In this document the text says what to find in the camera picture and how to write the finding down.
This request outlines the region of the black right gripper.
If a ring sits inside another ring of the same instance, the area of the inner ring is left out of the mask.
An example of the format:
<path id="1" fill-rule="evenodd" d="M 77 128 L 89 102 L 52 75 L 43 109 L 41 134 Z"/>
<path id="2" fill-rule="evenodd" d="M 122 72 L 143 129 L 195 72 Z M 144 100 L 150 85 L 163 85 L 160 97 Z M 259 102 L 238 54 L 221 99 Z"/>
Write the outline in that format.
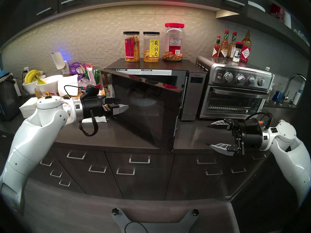
<path id="1" fill-rule="evenodd" d="M 231 144 L 209 144 L 207 145 L 214 151 L 227 156 L 244 155 L 245 149 L 259 149 L 263 141 L 261 126 L 264 121 L 258 121 L 256 118 L 250 118 L 240 124 L 237 119 L 225 118 L 215 121 L 207 128 L 217 130 L 231 130 L 234 137 L 234 145 Z"/>

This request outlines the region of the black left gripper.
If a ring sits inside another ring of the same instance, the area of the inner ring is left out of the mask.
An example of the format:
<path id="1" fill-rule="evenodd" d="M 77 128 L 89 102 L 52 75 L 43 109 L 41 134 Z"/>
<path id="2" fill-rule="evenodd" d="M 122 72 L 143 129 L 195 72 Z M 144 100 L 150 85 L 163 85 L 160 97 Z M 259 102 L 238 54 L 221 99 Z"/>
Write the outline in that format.
<path id="1" fill-rule="evenodd" d="M 114 97 L 107 97 L 103 95 L 89 96 L 81 94 L 81 105 L 83 111 L 83 119 L 93 117 L 109 117 L 121 114 L 129 109 L 129 105 L 115 104 Z"/>

